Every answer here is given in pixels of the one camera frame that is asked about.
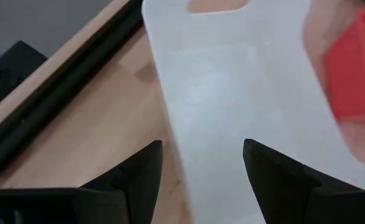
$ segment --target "gray floor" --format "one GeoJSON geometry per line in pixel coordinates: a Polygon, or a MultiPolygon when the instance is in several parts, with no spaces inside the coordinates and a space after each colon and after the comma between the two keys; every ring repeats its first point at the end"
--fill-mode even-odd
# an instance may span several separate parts
{"type": "Polygon", "coordinates": [[[0,55],[23,40],[50,57],[111,0],[0,0],[0,55]]]}

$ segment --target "red plastic crate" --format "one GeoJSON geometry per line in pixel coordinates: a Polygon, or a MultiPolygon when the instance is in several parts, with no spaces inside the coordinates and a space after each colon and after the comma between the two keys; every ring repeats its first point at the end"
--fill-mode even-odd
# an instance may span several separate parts
{"type": "Polygon", "coordinates": [[[336,119],[365,122],[365,11],[327,51],[326,71],[336,119]]]}

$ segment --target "white cutting board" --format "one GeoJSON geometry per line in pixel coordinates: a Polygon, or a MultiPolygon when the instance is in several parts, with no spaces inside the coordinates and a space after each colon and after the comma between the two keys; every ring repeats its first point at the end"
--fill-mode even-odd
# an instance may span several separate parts
{"type": "Polygon", "coordinates": [[[310,3],[190,14],[187,0],[144,1],[194,223],[264,223],[245,138],[365,189],[365,165],[343,142],[302,44],[310,3]]]}

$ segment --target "red object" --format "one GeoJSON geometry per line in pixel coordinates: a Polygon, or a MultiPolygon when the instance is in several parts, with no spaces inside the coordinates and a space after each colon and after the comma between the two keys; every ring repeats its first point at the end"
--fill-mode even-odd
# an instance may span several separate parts
{"type": "Polygon", "coordinates": [[[327,51],[326,71],[336,119],[365,121],[365,11],[327,51]]]}

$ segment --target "wooden surface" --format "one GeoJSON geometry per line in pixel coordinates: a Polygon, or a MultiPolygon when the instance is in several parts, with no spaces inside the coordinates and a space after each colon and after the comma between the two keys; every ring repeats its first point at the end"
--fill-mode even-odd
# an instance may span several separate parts
{"type": "MultiPolygon", "coordinates": [[[[125,1],[113,1],[7,97],[0,104],[0,122],[125,1]]],[[[303,35],[322,84],[323,52],[362,7],[360,0],[313,1],[303,35]]],[[[165,118],[148,40],[141,30],[0,176],[0,188],[78,187],[162,139],[163,178],[153,223],[190,223],[178,155],[165,118]]]]}

